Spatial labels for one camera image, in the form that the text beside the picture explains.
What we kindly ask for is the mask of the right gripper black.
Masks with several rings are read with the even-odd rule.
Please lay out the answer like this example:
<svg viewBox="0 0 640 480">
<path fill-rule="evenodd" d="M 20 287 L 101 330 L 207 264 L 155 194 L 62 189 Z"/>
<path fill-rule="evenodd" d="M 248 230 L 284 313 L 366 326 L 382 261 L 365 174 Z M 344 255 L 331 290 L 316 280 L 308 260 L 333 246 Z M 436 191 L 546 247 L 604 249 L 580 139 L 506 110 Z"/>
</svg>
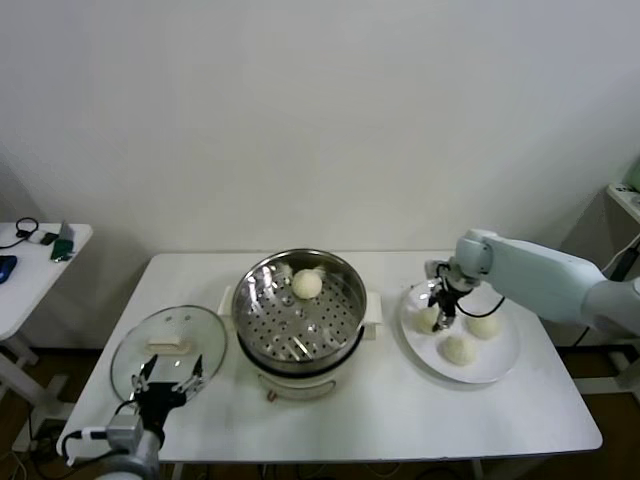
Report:
<svg viewBox="0 0 640 480">
<path fill-rule="evenodd" d="M 435 285 L 431 289 L 428 306 L 434 307 L 438 305 L 438 316 L 432 326 L 434 333 L 449 329 L 453 325 L 456 317 L 457 303 L 463 296 L 464 293 L 459 290 L 447 290 L 439 285 Z"/>
</svg>

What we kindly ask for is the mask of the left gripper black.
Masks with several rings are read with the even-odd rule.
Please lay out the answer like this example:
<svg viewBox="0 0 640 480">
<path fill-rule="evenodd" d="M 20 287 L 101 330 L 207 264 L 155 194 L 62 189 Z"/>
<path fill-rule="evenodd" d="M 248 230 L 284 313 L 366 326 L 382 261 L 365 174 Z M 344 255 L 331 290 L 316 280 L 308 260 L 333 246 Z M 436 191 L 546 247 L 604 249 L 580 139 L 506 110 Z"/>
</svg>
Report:
<svg viewBox="0 0 640 480">
<path fill-rule="evenodd" d="M 198 393 L 203 381 L 203 355 L 199 355 L 191 372 L 191 376 L 181 382 L 152 382 L 151 374 L 158 360 L 154 354 L 143 363 L 138 373 L 131 376 L 134 400 L 145 430 L 156 435 L 164 434 L 164 424 L 169 413 L 187 403 L 187 395 Z"/>
</svg>

